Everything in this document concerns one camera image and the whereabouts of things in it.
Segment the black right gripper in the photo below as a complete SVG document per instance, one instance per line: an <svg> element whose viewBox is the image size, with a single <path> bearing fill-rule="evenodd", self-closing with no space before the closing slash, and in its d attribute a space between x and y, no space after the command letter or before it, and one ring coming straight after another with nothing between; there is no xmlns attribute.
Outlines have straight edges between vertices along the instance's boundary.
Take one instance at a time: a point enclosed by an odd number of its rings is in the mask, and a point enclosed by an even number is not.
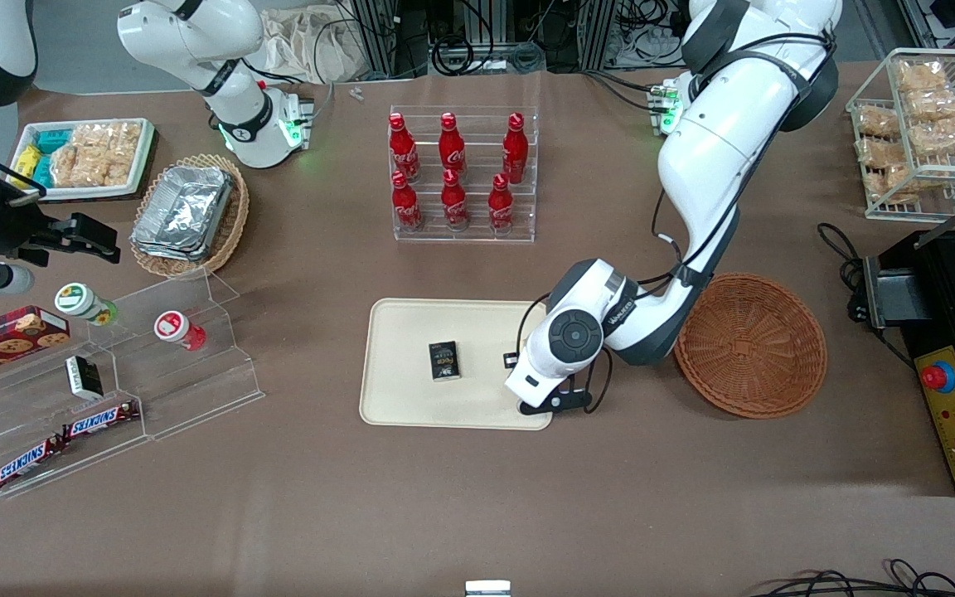
<svg viewBox="0 0 955 597"><path fill-rule="evenodd" d="M49 264L50 252L90 255L120 264L117 231L84 214L50 223L50 240L31 240L46 229L48 216L25 196L16 187L0 187L0 257L39 268Z"/></svg>

